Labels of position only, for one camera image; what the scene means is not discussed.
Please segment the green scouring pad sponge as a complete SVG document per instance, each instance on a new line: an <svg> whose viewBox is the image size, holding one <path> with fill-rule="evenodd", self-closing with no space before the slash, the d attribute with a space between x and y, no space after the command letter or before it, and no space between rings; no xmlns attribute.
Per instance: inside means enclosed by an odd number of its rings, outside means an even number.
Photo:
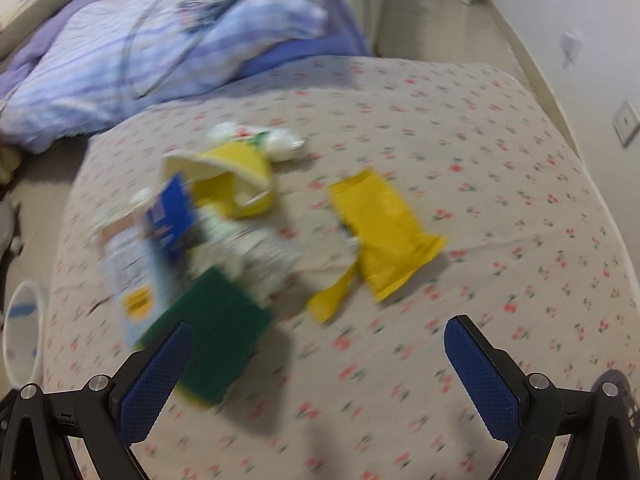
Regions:
<svg viewBox="0 0 640 480"><path fill-rule="evenodd" d="M178 322L188 324L192 334L179 386L201 404L217 405L255 355L272 315L212 266L138 338L137 347Z"/></svg>

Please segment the blue white printed box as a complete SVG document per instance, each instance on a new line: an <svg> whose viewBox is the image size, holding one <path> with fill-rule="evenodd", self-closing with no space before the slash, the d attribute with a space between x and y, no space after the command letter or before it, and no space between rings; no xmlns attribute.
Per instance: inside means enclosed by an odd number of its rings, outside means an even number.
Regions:
<svg viewBox="0 0 640 480"><path fill-rule="evenodd" d="M122 310L126 345L134 348L171 306L180 285L172 267L133 216L104 226L98 240L108 287Z"/></svg>

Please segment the yellow snack wrapper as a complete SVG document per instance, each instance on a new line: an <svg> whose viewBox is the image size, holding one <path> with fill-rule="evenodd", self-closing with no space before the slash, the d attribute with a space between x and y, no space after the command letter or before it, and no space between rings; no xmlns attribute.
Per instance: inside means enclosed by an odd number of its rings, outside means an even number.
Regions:
<svg viewBox="0 0 640 480"><path fill-rule="evenodd" d="M337 219L356 238L357 250L345 273L308 300L307 311L320 324L334 318L356 278L382 302L447 245L446 237L422 228L407 202L371 168L332 184L328 195Z"/></svg>

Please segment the dark blue cardboard box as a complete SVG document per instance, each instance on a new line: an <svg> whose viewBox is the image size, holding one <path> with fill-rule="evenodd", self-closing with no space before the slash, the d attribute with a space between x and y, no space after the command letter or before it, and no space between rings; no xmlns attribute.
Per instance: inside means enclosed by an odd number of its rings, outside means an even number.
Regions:
<svg viewBox="0 0 640 480"><path fill-rule="evenodd" d="M144 220L160 252L170 263L177 263L186 251L184 238L196 223L191 193L180 172L152 200Z"/></svg>

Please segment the white green drink bottle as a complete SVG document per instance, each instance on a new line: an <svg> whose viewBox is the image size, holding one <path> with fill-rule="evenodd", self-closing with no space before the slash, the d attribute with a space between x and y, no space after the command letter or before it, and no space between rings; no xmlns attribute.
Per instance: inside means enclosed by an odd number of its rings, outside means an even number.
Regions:
<svg viewBox="0 0 640 480"><path fill-rule="evenodd" d="M246 144L262 153L270 162L292 162L307 153L307 141L285 128L222 122L208 130L206 140L212 148L232 142Z"/></svg>

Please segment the white plastic trash bin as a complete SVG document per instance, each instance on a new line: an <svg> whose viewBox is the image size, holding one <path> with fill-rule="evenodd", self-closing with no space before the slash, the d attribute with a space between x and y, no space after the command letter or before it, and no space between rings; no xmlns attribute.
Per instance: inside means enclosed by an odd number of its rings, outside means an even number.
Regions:
<svg viewBox="0 0 640 480"><path fill-rule="evenodd" d="M22 281L4 312L2 354L11 386L42 384L43 332L46 302L40 284Z"/></svg>

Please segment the blue plaid quilt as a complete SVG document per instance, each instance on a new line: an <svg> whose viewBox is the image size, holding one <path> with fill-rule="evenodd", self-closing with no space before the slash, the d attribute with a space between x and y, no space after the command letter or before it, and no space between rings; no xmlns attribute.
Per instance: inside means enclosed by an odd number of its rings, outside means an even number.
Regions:
<svg viewBox="0 0 640 480"><path fill-rule="evenodd" d="M1 139L40 153L316 55L366 55L345 0L76 0L1 77Z"/></svg>

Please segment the white wall socket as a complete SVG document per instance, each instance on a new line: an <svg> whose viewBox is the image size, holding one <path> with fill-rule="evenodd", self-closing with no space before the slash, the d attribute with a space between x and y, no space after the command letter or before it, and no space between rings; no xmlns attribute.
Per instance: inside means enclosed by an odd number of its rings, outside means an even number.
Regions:
<svg viewBox="0 0 640 480"><path fill-rule="evenodd" d="M634 104L628 101L620 104L613 116L613 128L620 145L628 148L640 129L640 116Z"/></svg>

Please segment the white wall plug adapter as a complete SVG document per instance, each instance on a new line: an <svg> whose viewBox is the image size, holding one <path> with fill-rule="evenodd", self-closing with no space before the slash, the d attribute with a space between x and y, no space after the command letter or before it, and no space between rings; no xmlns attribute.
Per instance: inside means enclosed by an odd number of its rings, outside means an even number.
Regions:
<svg viewBox="0 0 640 480"><path fill-rule="evenodd" d="M580 50L582 50L582 40L571 32L564 32L560 38L559 46L563 55L563 67L574 65Z"/></svg>

